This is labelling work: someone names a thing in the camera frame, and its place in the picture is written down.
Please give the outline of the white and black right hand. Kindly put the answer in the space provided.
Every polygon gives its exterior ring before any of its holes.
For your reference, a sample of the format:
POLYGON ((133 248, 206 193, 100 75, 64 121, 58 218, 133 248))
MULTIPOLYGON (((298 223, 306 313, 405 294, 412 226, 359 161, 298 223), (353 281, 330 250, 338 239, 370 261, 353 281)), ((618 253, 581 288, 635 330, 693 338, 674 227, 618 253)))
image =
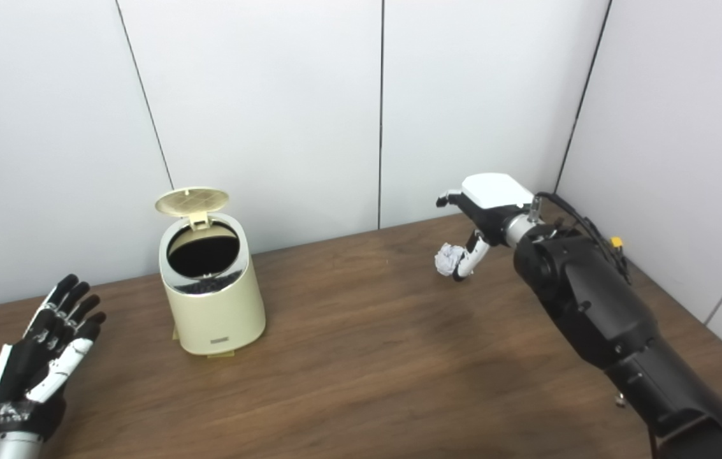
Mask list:
POLYGON ((435 256, 439 274, 462 282, 492 247, 515 249, 540 223, 541 198, 506 173, 466 177, 459 189, 450 189, 436 207, 454 206, 472 221, 474 230, 465 246, 443 244, 435 256))

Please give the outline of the white and black left hand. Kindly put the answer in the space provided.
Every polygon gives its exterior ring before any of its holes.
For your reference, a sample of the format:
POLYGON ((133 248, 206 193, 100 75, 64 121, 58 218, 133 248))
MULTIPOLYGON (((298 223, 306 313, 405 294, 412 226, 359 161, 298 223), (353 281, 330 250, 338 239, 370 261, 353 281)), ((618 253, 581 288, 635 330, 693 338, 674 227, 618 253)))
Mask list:
POLYGON ((49 441, 66 415, 67 381, 92 349, 106 319, 98 295, 68 274, 32 314, 22 337, 0 351, 0 437, 49 441))

